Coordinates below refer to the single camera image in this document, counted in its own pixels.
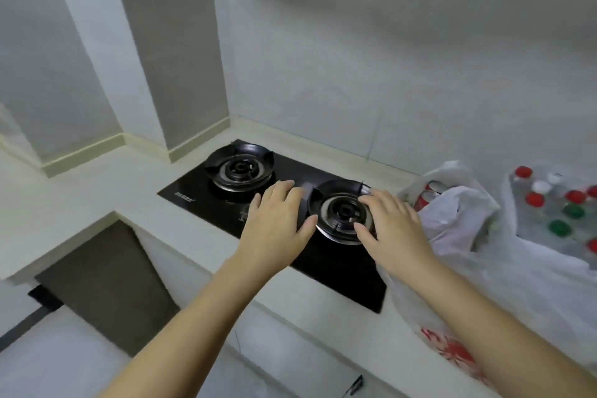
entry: soda can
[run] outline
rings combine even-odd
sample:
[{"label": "soda can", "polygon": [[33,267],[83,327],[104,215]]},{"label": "soda can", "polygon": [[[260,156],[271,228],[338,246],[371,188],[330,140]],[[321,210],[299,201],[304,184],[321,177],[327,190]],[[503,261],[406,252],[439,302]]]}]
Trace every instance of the soda can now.
[{"label": "soda can", "polygon": [[450,187],[441,181],[429,181],[425,186],[425,190],[433,191],[439,195],[443,194],[448,189],[450,189]]},{"label": "soda can", "polygon": [[438,197],[439,194],[434,191],[426,190],[421,192],[421,195],[419,196],[419,198],[417,198],[417,201],[414,204],[414,210],[416,212],[421,211],[425,206],[427,206],[429,203],[431,203],[432,201],[434,201],[434,199]]}]

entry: black glass cooktop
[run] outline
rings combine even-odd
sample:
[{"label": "black glass cooktop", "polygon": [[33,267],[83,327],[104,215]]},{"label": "black glass cooktop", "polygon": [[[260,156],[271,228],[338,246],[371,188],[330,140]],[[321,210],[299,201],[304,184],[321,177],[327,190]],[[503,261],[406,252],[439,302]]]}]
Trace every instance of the black glass cooktop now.
[{"label": "black glass cooktop", "polygon": [[[235,141],[232,145],[248,144]],[[213,183],[202,163],[158,195],[240,238],[255,193],[263,193],[270,184],[286,179],[293,179],[296,186],[305,189],[298,214],[301,226],[308,215],[310,191],[326,181],[341,178],[273,153],[273,174],[256,190],[224,190]],[[375,262],[360,244],[340,244],[316,230],[292,267],[376,313],[382,310],[386,285],[377,273]]]}]

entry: countertop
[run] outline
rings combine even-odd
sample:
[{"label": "countertop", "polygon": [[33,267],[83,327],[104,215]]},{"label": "countertop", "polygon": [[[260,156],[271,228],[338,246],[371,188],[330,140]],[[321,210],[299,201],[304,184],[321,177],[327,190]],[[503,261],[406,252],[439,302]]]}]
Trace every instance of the countertop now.
[{"label": "countertop", "polygon": [[[175,164],[122,146],[48,179],[0,151],[0,279],[30,279],[118,218],[215,272],[238,239],[156,193],[237,138],[390,192],[415,176],[242,118],[233,118],[230,128]],[[389,293],[382,313],[375,314],[287,268],[255,299],[289,326],[411,398],[496,396],[427,348],[400,317]]]}]

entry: white bottle cap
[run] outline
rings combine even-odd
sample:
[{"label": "white bottle cap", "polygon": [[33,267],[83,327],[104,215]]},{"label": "white bottle cap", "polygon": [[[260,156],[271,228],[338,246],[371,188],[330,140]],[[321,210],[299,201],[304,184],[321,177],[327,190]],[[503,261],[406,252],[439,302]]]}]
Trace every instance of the white bottle cap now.
[{"label": "white bottle cap", "polygon": [[549,184],[556,186],[563,181],[563,176],[555,172],[552,172],[548,174],[547,180]]},{"label": "white bottle cap", "polygon": [[547,181],[541,181],[540,179],[538,179],[533,183],[531,189],[533,189],[533,192],[536,192],[537,194],[545,195],[551,189],[553,189],[553,186],[549,184]]}]

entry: hand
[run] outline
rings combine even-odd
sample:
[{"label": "hand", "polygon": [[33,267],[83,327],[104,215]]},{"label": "hand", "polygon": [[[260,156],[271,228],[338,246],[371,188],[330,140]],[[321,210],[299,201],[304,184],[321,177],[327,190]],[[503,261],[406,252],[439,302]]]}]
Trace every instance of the hand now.
[{"label": "hand", "polygon": [[247,267],[269,279],[296,259],[309,242],[317,215],[310,216],[297,231],[303,189],[294,181],[278,181],[249,205],[247,223],[235,255]]},{"label": "hand", "polygon": [[420,273],[438,264],[414,209],[387,191],[371,190],[359,197],[369,206],[377,239],[362,224],[354,229],[369,255],[386,271],[410,284]]}]

